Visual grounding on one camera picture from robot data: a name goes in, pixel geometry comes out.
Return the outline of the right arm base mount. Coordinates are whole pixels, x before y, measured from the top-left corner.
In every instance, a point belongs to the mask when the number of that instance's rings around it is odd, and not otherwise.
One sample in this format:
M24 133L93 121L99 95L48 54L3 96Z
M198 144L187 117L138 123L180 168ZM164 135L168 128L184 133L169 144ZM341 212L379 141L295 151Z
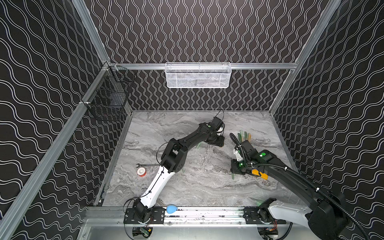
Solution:
M243 218L247 225L274 225L286 224L285 220L276 220L267 209L259 207L245 207Z

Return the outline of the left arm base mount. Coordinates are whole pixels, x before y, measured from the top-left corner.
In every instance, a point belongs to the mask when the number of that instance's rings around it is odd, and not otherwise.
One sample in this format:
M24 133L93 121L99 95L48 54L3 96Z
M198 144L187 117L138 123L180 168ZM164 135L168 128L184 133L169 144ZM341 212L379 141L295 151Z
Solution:
M153 207L149 210L139 211L136 208L127 208L124 216L124 224L139 225L139 224L155 224L161 225L164 223L166 209L162 207Z

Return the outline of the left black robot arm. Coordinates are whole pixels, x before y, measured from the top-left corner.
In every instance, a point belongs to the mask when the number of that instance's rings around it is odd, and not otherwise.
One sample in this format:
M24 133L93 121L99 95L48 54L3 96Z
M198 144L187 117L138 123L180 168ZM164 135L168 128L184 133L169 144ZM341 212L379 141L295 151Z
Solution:
M209 123L200 123L198 128L186 137L178 140L172 138L168 141L155 178L143 195L134 200L133 210L140 223L146 223L150 219L152 208L155 206L161 191L169 179L182 170L189 150L201 142L223 147L224 129L224 122L218 117L214 117Z

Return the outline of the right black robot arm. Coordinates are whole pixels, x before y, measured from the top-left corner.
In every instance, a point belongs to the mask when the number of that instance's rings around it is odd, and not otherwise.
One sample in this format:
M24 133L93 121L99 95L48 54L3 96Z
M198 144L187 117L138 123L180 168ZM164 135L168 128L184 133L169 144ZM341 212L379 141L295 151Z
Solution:
M309 228L321 240L337 240L340 233L350 223L361 231L365 240L370 236L365 227L346 210L346 200L342 193L335 194L294 171L268 150L257 151L249 141L240 142L231 133L235 143L231 171L233 174L252 175L267 180L268 177L280 182L297 195L306 208L284 204L269 198L259 206L259 219L269 223L285 220Z

